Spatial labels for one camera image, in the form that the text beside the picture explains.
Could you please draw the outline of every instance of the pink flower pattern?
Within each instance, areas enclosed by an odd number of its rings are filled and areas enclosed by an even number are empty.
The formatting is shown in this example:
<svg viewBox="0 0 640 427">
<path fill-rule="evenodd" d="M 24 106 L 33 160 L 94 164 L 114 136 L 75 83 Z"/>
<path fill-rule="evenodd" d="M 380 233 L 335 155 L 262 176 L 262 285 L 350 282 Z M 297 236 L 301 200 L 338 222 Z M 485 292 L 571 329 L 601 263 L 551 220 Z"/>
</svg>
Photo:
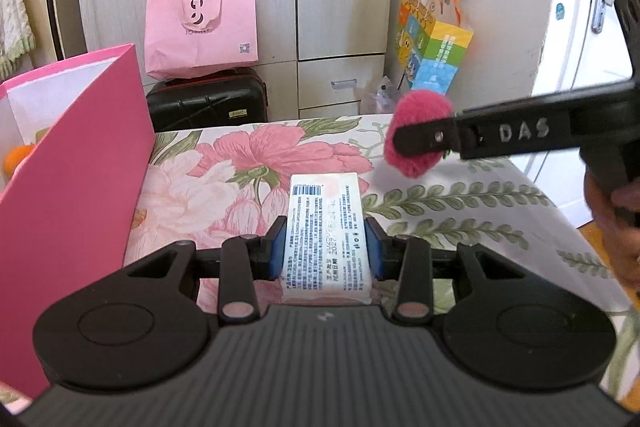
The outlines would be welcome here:
<svg viewBox="0 0 640 427">
<path fill-rule="evenodd" d="M 161 166 L 149 166 L 127 254 L 138 259 L 177 239 L 192 239 L 198 248 L 219 248 L 231 237 L 264 235 L 278 216 L 288 213 L 293 174 L 373 170 L 352 145 L 300 143 L 303 137 L 305 130 L 298 126 L 263 125 L 252 133 L 238 130 L 212 144 L 200 143 Z M 238 175 L 246 175 L 242 189 L 234 181 Z M 369 184 L 359 182 L 364 194 Z M 255 288 L 262 312 L 282 301 L 279 281 L 257 281 Z M 198 304 L 216 312 L 217 279 L 201 283 Z"/>
<path fill-rule="evenodd" d="M 322 141 L 300 144 L 304 136 L 301 127 L 283 124 L 263 125 L 251 134 L 231 132 L 213 144 L 200 143 L 196 150 L 202 160 L 189 174 L 203 176 L 213 165 L 226 160 L 233 162 L 237 172 L 265 166 L 279 174 L 280 187 L 288 192 L 293 174 L 364 174 L 373 170 L 372 163 L 353 145 Z M 369 184 L 360 179 L 361 193 L 368 188 Z"/>
</svg>

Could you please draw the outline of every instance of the drawer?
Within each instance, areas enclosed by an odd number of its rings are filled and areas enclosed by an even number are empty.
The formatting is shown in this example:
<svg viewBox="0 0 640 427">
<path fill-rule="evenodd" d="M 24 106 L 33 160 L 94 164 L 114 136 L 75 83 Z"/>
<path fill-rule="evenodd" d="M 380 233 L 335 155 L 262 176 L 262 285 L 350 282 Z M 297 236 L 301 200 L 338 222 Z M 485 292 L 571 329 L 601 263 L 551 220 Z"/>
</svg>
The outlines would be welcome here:
<svg viewBox="0 0 640 427">
<path fill-rule="evenodd" d="M 300 120 L 307 118 L 328 118 L 331 116 L 357 116 L 358 102 L 337 103 L 322 107 L 312 107 L 300 111 Z"/>
<path fill-rule="evenodd" d="M 382 79 L 385 55 L 327 58 L 298 63 L 300 109 L 357 102 Z"/>
</svg>

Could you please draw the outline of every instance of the sticker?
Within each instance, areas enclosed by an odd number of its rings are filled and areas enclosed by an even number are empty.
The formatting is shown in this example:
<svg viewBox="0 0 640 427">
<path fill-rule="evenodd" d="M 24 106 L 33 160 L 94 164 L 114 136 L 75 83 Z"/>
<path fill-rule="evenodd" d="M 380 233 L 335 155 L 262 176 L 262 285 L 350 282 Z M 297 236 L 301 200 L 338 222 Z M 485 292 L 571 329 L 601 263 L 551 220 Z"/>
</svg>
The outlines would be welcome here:
<svg viewBox="0 0 640 427">
<path fill-rule="evenodd" d="M 291 177 L 284 299 L 343 297 L 370 303 L 371 273 L 357 174 Z"/>
<path fill-rule="evenodd" d="M 235 111 L 229 111 L 229 118 L 240 118 L 241 116 L 246 116 L 246 109 L 237 109 Z"/>
<path fill-rule="evenodd" d="M 561 2 L 556 6 L 556 20 L 561 21 L 564 19 L 564 4 Z"/>
</svg>

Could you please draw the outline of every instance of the hand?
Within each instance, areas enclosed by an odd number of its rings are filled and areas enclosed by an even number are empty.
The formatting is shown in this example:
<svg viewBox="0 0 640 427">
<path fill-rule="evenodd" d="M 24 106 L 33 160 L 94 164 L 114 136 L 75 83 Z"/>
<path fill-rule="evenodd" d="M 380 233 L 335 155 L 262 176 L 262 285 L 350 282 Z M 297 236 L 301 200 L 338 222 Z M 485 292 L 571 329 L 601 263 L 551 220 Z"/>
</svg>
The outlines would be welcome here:
<svg viewBox="0 0 640 427">
<path fill-rule="evenodd" d="M 640 178 L 607 198 L 589 171 L 584 176 L 584 198 L 602 232 L 602 242 L 620 283 L 640 291 L 640 229 L 616 216 L 614 207 L 640 212 Z"/>
</svg>

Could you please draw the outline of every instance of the black suitcase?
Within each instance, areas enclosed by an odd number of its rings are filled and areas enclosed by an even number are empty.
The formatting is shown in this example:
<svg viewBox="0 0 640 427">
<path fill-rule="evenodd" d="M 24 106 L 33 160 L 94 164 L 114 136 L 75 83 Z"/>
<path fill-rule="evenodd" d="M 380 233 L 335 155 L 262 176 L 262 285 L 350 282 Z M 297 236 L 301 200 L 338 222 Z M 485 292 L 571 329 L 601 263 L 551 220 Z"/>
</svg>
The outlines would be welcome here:
<svg viewBox="0 0 640 427">
<path fill-rule="evenodd" d="M 158 82 L 146 104 L 156 132 L 267 121 L 267 89 L 251 68 Z"/>
</svg>

